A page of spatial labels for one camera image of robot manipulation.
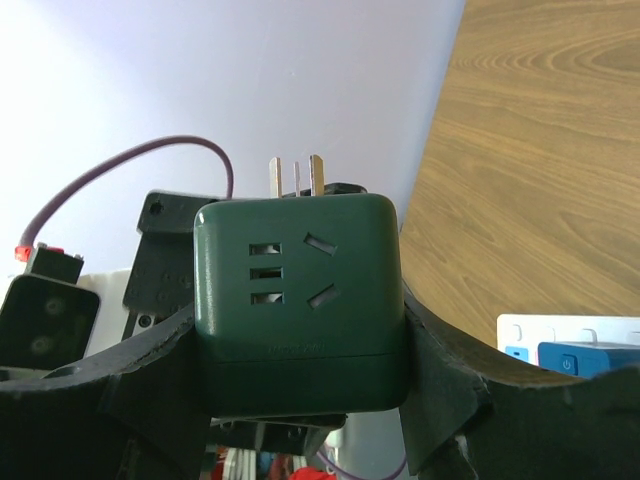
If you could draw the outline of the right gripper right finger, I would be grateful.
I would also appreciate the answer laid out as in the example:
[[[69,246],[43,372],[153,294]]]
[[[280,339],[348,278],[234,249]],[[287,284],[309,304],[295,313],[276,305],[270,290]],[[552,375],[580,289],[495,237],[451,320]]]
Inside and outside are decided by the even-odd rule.
[[[639,368],[580,379],[509,357],[405,294],[400,407],[418,479],[636,479]]]

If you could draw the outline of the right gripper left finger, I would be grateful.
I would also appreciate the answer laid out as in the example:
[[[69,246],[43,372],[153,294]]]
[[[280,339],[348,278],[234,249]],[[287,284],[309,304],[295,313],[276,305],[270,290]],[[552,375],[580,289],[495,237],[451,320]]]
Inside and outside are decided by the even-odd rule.
[[[193,309],[41,379],[1,385],[4,479],[196,479],[210,418]]]

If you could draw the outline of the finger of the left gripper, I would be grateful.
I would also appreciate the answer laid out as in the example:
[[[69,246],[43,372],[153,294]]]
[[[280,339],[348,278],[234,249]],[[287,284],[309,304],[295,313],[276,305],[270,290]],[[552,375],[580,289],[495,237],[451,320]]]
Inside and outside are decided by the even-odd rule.
[[[268,453],[316,453],[346,414],[211,420],[209,444]]]
[[[325,186],[325,195],[363,194],[367,189],[358,184],[333,182]]]

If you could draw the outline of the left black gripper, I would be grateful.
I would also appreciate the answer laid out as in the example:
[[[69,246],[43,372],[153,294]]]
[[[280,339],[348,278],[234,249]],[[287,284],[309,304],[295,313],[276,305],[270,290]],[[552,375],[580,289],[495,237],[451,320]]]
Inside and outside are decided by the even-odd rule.
[[[123,296],[128,311],[122,338],[135,336],[193,301],[193,223],[215,198],[152,191],[137,229],[140,242]]]

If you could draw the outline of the white multicolour power strip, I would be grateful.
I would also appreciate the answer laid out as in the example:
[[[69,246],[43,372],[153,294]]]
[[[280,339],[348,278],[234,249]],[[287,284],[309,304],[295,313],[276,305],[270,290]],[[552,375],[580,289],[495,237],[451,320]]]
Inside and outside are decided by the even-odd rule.
[[[497,349],[537,365],[541,342],[639,345],[639,318],[551,314],[501,314]]]

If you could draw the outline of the dark green cube adapter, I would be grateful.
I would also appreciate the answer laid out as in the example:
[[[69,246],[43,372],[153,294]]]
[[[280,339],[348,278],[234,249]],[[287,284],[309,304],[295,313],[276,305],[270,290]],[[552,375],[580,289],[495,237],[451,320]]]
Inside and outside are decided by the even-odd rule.
[[[218,418],[385,411],[409,390],[396,210],[373,193],[227,200],[195,216],[194,311]]]

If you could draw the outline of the blue cube plug adapter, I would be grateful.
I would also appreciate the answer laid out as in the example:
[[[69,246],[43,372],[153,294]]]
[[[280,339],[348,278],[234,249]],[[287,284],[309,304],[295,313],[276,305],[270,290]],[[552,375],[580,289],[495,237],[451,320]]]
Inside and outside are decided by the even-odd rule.
[[[639,363],[639,347],[625,344],[541,342],[537,352],[541,368],[586,379]]]

